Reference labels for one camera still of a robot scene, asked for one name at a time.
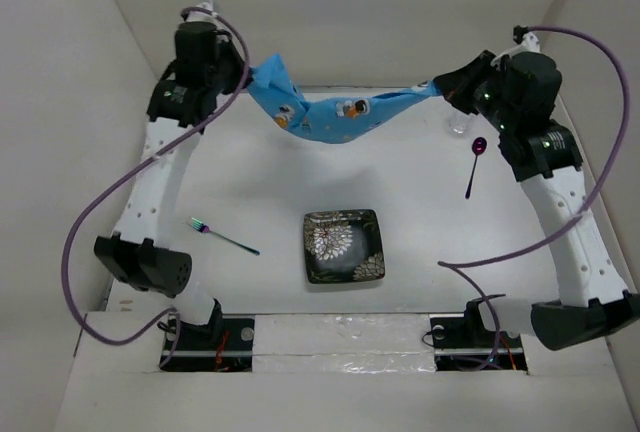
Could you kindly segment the blue patterned cloth napkin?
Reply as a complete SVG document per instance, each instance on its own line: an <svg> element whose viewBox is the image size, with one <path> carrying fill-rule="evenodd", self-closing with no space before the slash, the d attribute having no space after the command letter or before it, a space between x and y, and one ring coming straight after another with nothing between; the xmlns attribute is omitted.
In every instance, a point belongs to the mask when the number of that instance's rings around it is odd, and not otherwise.
<svg viewBox="0 0 640 432"><path fill-rule="evenodd" d="M251 70L247 90L284 131L304 140L344 144L373 131L410 107L442 92L431 81L372 97L307 100L278 54Z"/></svg>

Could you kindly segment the black floral square plate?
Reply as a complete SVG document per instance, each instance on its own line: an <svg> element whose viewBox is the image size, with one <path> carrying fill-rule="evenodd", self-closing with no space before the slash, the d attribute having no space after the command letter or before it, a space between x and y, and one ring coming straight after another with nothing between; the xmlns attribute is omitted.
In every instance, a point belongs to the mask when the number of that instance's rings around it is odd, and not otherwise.
<svg viewBox="0 0 640 432"><path fill-rule="evenodd" d="M386 275L378 217L372 209L306 214L303 246L311 284L364 283Z"/></svg>

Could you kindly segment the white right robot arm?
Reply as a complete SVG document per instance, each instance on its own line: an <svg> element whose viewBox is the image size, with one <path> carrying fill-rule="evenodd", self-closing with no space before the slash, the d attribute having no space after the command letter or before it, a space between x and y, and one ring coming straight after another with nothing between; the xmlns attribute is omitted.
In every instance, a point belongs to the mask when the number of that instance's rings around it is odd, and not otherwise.
<svg viewBox="0 0 640 432"><path fill-rule="evenodd" d="M587 203L583 160L572 132L552 119L562 75L550 57L485 51L434 80L457 111L480 114L533 206L551 252L559 296L470 302L462 333L483 346L498 331L561 350L612 335L639 319L639 296L617 272Z"/></svg>

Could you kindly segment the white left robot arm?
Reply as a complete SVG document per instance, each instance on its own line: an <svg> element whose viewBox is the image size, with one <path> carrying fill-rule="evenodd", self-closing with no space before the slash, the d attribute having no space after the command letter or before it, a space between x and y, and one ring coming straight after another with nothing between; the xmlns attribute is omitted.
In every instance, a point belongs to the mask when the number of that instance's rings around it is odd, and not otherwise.
<svg viewBox="0 0 640 432"><path fill-rule="evenodd" d="M222 339L217 301L200 286L189 254L171 247L174 209L188 162L217 108L219 95L241 83L244 63L229 32L210 22L184 22L174 36L175 58L147 108L146 138L125 209L94 253L116 280L162 296L177 309L201 348Z"/></svg>

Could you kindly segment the purple metal spoon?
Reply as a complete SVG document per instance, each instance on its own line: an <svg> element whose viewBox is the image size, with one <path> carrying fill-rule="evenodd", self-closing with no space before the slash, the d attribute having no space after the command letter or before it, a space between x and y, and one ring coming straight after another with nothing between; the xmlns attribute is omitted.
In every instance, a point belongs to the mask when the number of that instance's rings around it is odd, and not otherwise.
<svg viewBox="0 0 640 432"><path fill-rule="evenodd" d="M479 157L486 151L487 149L487 140L484 137L477 137L474 139L472 145L471 145L471 150L472 153L474 155L474 162L473 162L473 166L471 169L471 173L469 176L469 180L467 183L467 187L465 190L465 199L469 200L472 194L472 188L473 188L473 181L474 181L474 177L475 177L475 173L477 170L477 164L478 164L478 159Z"/></svg>

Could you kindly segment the iridescent metal fork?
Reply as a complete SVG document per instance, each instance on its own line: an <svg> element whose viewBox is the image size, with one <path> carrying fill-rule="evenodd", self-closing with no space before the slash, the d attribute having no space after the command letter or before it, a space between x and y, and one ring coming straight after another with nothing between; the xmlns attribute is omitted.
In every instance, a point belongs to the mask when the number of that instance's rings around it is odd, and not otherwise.
<svg viewBox="0 0 640 432"><path fill-rule="evenodd" d="M225 241L225 242L227 242L229 244L232 244L232 245L234 245L234 246L236 246L236 247L238 247L238 248L244 250L245 252L248 252L248 253L250 253L250 254L252 254L254 256L259 256L260 255L260 252L257 249L249 247L249 246L247 246L245 244L242 244L242 243L240 243L238 241L235 241L235 240L233 240L233 239L231 239L229 237L226 237L226 236L224 236L224 235L212 230L209 227L208 224L202 222L201 220L199 220L197 218L191 217L188 220L188 225L193 230L195 230L196 232L198 232L200 234L211 235L211 236L217 237L217 238L219 238L219 239L221 239L221 240L223 240L223 241Z"/></svg>

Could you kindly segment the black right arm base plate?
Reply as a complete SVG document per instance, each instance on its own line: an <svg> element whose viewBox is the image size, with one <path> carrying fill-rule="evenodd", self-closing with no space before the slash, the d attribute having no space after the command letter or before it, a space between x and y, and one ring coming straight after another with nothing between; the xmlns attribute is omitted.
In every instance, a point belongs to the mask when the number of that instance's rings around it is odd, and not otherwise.
<svg viewBox="0 0 640 432"><path fill-rule="evenodd" d="M435 314L429 316L430 330L422 335L422 342L434 353L438 372L473 369L481 365L494 346L493 332L481 330L473 336L462 314ZM486 366L489 371L528 371L522 340L504 332L497 352Z"/></svg>

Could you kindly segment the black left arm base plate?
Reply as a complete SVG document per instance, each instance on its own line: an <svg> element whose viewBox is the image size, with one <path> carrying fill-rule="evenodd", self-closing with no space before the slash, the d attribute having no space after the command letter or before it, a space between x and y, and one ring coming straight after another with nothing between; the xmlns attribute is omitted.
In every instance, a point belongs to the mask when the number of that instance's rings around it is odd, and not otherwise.
<svg viewBox="0 0 640 432"><path fill-rule="evenodd" d="M213 343L207 343L193 331L181 327L176 349L176 320L160 322L164 333L159 368L165 372L251 372L255 336L255 316L223 315L222 332Z"/></svg>

